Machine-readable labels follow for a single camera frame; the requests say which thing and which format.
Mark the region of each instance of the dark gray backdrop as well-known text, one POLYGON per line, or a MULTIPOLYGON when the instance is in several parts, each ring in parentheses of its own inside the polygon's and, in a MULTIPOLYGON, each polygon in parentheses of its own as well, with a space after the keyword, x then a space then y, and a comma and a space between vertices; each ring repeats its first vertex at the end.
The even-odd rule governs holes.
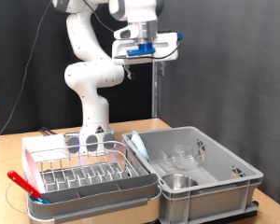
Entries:
POLYGON ((166 0, 184 34, 161 78, 161 119, 195 126, 264 173, 280 203, 280 1, 166 0))
MULTIPOLYGON (((7 122, 19 94, 37 25, 49 0, 0 1, 0 131, 7 122)), ((64 82, 64 70, 78 62, 66 31, 67 13, 49 11, 40 27, 25 87, 12 120, 4 133, 77 127, 82 124, 78 95, 64 82)), ((116 21, 108 5, 98 10, 101 21, 118 30, 126 22, 116 21)), ((113 34, 96 18, 94 32, 103 50, 111 55, 113 34)), ((99 89, 110 104, 110 122, 149 119, 151 116, 151 63, 132 66, 135 80, 125 78, 116 87, 99 89)))

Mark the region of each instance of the cable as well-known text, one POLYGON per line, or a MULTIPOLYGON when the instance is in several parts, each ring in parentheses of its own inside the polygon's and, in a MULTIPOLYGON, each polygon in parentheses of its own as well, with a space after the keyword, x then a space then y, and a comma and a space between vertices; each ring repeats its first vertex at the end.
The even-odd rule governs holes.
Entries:
POLYGON ((166 56, 163 56, 163 57, 160 57, 160 58, 158 58, 158 57, 152 57, 152 56, 145 56, 145 57, 141 57, 141 56, 139 56, 139 57, 132 57, 132 58, 130 58, 130 57, 127 57, 127 56, 125 56, 125 55, 121 55, 121 56, 117 56, 117 57, 114 57, 115 59, 164 59, 164 58, 167 58, 167 57, 169 57, 170 55, 172 55, 174 52, 176 52, 177 51, 177 49, 178 49, 178 47, 179 47, 179 45, 180 45, 180 41, 177 41, 177 47, 174 49, 174 51, 172 51, 170 54, 168 54, 168 55, 166 55, 166 56))
POLYGON ((42 127, 40 130, 47 131, 47 132, 49 132, 50 134, 57 134, 57 133, 55 133, 54 131, 52 131, 52 130, 46 128, 46 127, 42 127))
POLYGON ((110 32, 114 33, 114 30, 112 30, 110 27, 106 26, 103 24, 103 22, 100 20, 100 18, 97 16, 96 12, 93 10, 93 8, 91 7, 91 5, 89 5, 86 0, 83 0, 83 2, 92 10, 94 16, 96 17, 96 19, 104 26, 104 28, 106 28, 107 30, 109 30, 110 32))
POLYGON ((39 22, 39 24, 38 24, 37 32, 36 32, 36 37, 35 37, 35 42, 34 42, 34 44, 33 44, 33 46, 32 46, 31 53, 30 53, 28 62, 27 62, 26 67, 25 67, 25 73, 24 73, 24 78, 23 78, 22 84, 21 84, 20 93, 19 93, 19 95, 18 95, 18 98, 17 98, 17 100, 16 100, 16 103, 14 104, 14 106, 13 106, 13 108, 12 108, 12 110, 11 110, 11 114, 10 114, 10 116, 9 116, 9 119, 7 120, 7 123, 5 124, 5 126, 3 127, 3 129, 2 129, 1 132, 0 132, 0 135, 2 134, 2 132, 4 131, 4 129, 6 128, 6 126, 9 124, 9 122, 10 122, 12 116, 13 116, 13 112, 15 111, 15 108, 16 108, 16 106, 17 106, 17 104, 18 104, 18 101, 19 101, 19 99, 20 99, 20 97, 21 97, 21 93, 22 93, 22 90, 23 90, 23 88, 24 88, 25 80, 26 80, 26 77, 27 77, 28 65, 29 65, 29 63, 30 63, 30 61, 31 61, 31 58, 32 58, 32 55, 33 55, 33 53, 34 53, 36 40, 38 39, 39 28, 40 28, 41 22, 44 20, 46 14, 47 14, 47 11, 48 11, 49 6, 50 6, 51 3, 52 3, 52 1, 49 0, 49 4, 48 4, 48 6, 47 6, 47 8, 46 8, 46 10, 45 10, 45 13, 44 13, 44 15, 42 16, 42 18, 41 18, 41 20, 40 20, 40 22, 39 22))
POLYGON ((7 203, 9 204, 10 207, 12 207, 13 209, 15 209, 16 211, 21 212, 21 213, 23 213, 23 214, 27 214, 27 213, 22 212, 22 211, 20 211, 19 209, 15 208, 15 207, 8 201, 7 192, 8 192, 8 190, 9 190, 9 188, 10 188, 10 186, 11 186, 12 184, 13 184, 13 182, 10 183, 10 185, 8 186, 7 191, 6 191, 7 203))

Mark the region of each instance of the red handle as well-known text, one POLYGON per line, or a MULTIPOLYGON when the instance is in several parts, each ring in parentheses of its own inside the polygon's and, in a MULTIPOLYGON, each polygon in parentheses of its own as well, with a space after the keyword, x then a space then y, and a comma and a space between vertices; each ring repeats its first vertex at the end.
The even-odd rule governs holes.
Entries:
POLYGON ((19 185, 21 188, 26 190, 28 193, 30 193, 32 196, 35 198, 40 198, 41 194, 34 188, 32 187, 26 180, 21 178, 20 175, 18 175, 15 171, 9 171, 7 173, 7 176, 15 182, 17 185, 19 185))

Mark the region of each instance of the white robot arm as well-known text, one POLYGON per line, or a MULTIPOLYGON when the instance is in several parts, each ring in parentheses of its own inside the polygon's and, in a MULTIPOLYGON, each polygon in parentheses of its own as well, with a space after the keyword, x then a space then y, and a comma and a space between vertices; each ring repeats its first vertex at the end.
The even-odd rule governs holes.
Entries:
MULTIPOLYGON (((114 138, 109 128, 108 101, 97 94, 97 88, 120 84, 124 79, 122 65, 176 59, 178 35, 158 34, 157 15, 162 11, 163 0, 53 0, 53 5, 61 12, 72 13, 66 21, 67 31, 74 53, 84 61, 69 65, 64 75, 83 107, 79 137, 72 137, 69 145, 111 141, 114 138), (114 33, 117 40, 113 43, 113 59, 101 49, 91 27, 91 14, 103 3, 109 3, 116 20, 128 21, 127 27, 114 33)), ((104 144, 72 152, 100 153, 112 147, 104 144)))
MULTIPOLYGON (((91 0, 88 4, 95 10, 97 3, 104 2, 107 1, 91 0)), ((109 128, 109 104, 98 95, 97 88, 120 84, 124 79, 123 68, 114 65, 101 49, 91 26, 93 12, 82 0, 53 0, 53 4, 61 12, 72 13, 66 21, 67 31, 74 53, 84 61, 69 65, 64 74, 66 84, 79 95, 83 108, 83 126, 79 136, 69 140, 69 145, 113 140, 109 128)), ((76 151, 86 153, 97 149, 102 152, 105 147, 81 147, 76 151)))

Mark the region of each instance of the plastic bin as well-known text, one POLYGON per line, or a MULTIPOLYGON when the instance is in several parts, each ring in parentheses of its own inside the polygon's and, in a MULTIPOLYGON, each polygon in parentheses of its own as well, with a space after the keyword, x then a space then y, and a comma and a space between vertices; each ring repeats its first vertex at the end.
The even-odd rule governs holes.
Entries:
POLYGON ((159 177, 161 223, 203 223, 258 209, 252 196, 262 182, 263 174, 198 129, 184 127, 139 135, 150 162, 131 142, 131 133, 123 135, 123 142, 150 173, 159 177), (194 166, 189 170, 174 166, 164 170, 160 153, 171 155, 175 148, 186 145, 194 146, 194 166), (198 186, 170 189, 162 180, 168 174, 189 176, 198 182, 198 186))

